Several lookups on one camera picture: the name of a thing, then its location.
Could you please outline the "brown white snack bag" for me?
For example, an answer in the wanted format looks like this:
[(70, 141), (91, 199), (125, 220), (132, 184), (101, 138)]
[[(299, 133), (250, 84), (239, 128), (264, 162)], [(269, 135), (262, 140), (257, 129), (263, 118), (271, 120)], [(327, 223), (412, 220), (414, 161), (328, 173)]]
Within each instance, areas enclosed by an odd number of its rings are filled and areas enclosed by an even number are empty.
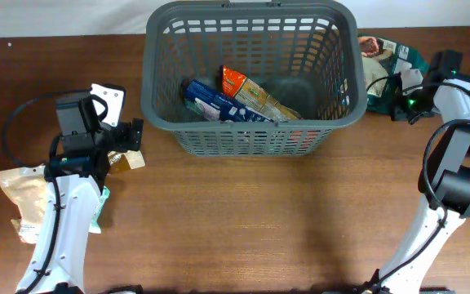
[(143, 154), (140, 151), (127, 151), (125, 153), (110, 151), (108, 153), (110, 164), (109, 174), (117, 174), (145, 166)]

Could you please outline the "green Nescafe coffee bag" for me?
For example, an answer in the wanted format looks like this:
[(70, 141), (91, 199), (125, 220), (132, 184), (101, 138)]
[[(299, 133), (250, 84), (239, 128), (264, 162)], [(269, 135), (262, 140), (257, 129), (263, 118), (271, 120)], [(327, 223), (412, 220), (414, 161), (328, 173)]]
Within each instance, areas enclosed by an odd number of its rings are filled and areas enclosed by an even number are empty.
[(399, 75), (408, 69), (424, 74), (428, 63), (413, 47), (374, 35), (357, 37), (368, 95), (367, 110), (389, 115), (401, 88)]

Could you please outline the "blue tissue pack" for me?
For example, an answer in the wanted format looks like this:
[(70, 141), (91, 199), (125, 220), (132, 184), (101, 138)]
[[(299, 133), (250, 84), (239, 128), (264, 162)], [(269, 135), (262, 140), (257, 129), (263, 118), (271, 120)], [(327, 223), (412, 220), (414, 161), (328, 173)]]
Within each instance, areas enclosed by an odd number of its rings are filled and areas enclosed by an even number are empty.
[(180, 90), (185, 106), (208, 121), (271, 122), (271, 119), (196, 79), (185, 79)]

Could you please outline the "teal small packet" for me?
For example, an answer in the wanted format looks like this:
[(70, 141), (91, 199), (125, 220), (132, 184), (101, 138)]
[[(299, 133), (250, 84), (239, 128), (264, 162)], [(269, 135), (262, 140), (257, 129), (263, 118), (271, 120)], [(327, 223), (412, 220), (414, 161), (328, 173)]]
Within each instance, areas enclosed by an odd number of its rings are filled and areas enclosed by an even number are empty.
[(89, 232), (92, 233), (92, 234), (101, 234), (101, 228), (98, 224), (98, 219), (100, 217), (100, 214), (102, 212), (102, 209), (103, 209), (106, 201), (109, 198), (109, 195), (110, 195), (109, 188), (104, 186), (103, 191), (102, 191), (101, 195), (98, 198), (98, 204), (97, 204), (97, 207), (95, 209), (95, 212), (94, 212), (94, 214), (91, 218)]

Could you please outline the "orange spaghetti packet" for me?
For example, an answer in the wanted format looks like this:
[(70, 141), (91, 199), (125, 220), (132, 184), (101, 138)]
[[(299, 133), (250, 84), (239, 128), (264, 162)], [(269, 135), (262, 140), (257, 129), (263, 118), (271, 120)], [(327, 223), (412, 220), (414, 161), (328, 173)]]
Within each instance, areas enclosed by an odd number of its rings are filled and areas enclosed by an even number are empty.
[(221, 85), (226, 96), (275, 122), (302, 118), (298, 112), (282, 105), (259, 84), (253, 82), (243, 73), (230, 69), (226, 65), (221, 67), (221, 73)]

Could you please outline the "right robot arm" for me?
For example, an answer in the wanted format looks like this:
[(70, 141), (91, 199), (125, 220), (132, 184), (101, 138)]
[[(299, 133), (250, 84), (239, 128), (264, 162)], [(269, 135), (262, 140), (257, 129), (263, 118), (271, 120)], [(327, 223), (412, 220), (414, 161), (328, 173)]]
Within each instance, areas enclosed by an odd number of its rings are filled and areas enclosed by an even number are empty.
[(434, 54), (427, 73), (399, 73), (401, 93), (391, 106), (409, 124), (434, 114), (442, 125), (423, 152), (418, 211), (392, 258), (377, 269), (362, 293), (419, 293), (423, 278), (449, 237), (470, 217), (470, 77), (463, 55)]

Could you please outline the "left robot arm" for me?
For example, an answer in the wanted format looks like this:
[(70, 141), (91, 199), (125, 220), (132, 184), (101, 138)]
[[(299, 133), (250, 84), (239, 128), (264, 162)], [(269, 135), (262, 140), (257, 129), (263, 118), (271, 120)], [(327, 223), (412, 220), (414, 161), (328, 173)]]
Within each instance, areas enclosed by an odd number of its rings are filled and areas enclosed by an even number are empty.
[(144, 122), (120, 122), (121, 90), (55, 95), (60, 134), (51, 143), (44, 178), (47, 203), (18, 293), (82, 293), (91, 219), (109, 173), (108, 154), (140, 149)]

